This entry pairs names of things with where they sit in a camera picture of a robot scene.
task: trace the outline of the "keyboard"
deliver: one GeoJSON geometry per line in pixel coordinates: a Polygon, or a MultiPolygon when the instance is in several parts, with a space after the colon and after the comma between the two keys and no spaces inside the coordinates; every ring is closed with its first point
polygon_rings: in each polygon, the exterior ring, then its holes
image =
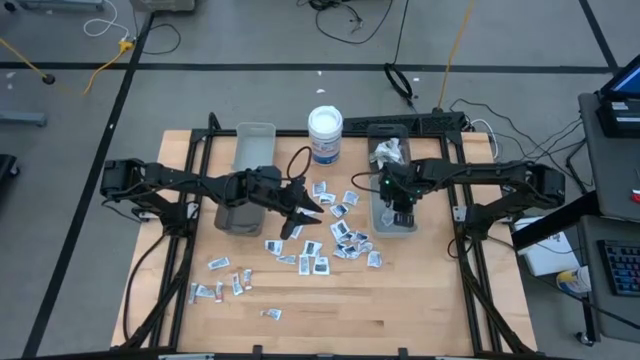
{"type": "Polygon", "coordinates": [[[429,135],[462,131],[467,126],[467,120],[463,112],[347,118],[344,119],[344,130],[367,131],[372,124],[404,125],[410,134],[418,134],[422,128],[422,132],[429,135]]]}
{"type": "Polygon", "coordinates": [[[599,240],[598,248],[613,294],[640,296],[640,241],[599,240]]]}

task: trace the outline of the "white plastic container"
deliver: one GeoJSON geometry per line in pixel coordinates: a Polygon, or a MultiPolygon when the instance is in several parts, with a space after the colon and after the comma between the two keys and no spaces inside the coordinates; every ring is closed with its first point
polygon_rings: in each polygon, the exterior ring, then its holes
{"type": "Polygon", "coordinates": [[[333,106],[319,106],[309,114],[309,137],[313,160],[331,165],[340,157],[342,114],[333,106]]]}
{"type": "Polygon", "coordinates": [[[563,271],[556,277],[556,284],[563,290],[573,294],[581,294],[591,291],[591,278],[589,267],[563,271]]]}

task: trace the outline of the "white lid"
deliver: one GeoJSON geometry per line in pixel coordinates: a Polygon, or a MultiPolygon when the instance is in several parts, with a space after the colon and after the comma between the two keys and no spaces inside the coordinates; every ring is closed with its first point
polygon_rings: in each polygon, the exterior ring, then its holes
{"type": "Polygon", "coordinates": [[[342,132],[342,114],[333,106],[319,106],[309,114],[309,131],[317,137],[333,137],[342,132]]]}

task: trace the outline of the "white cable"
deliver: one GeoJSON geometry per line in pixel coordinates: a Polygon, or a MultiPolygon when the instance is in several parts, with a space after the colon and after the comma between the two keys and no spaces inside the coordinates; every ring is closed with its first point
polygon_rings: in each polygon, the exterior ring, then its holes
{"type": "Polygon", "coordinates": [[[124,35],[123,40],[129,39],[129,29],[127,29],[126,27],[120,25],[120,24],[116,24],[116,20],[118,19],[118,9],[116,9],[116,6],[113,5],[113,3],[109,0],[104,0],[104,2],[106,2],[107,4],[111,5],[111,7],[113,8],[113,20],[108,21],[105,19],[91,19],[89,21],[87,21],[86,23],[84,23],[83,26],[83,30],[84,33],[87,34],[87,36],[91,36],[91,37],[98,37],[98,36],[102,36],[104,35],[104,33],[106,33],[112,26],[115,27],[119,27],[121,29],[123,29],[124,31],[126,31],[126,34],[124,35]],[[107,27],[104,28],[104,30],[97,32],[97,33],[90,33],[89,31],[87,31],[87,25],[94,23],[94,22],[99,22],[99,23],[104,23],[107,24],[107,27]]]}
{"type": "Polygon", "coordinates": [[[498,139],[496,139],[496,134],[493,133],[493,129],[491,128],[491,125],[489,125],[488,122],[486,122],[484,119],[476,119],[473,120],[471,122],[471,125],[477,123],[477,122],[481,122],[484,124],[484,126],[487,127],[487,129],[489,129],[489,133],[491,134],[491,137],[493,138],[493,147],[495,149],[495,153],[493,154],[493,158],[497,159],[498,158],[498,154],[499,154],[499,148],[498,148],[498,139]]]}

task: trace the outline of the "computer screen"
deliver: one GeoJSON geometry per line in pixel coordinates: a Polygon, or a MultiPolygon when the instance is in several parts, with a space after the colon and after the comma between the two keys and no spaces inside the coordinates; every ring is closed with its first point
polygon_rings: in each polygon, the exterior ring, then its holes
{"type": "Polygon", "coordinates": [[[616,82],[611,90],[625,94],[640,95],[640,65],[636,66],[635,69],[629,71],[627,74],[627,76],[616,82]]]}

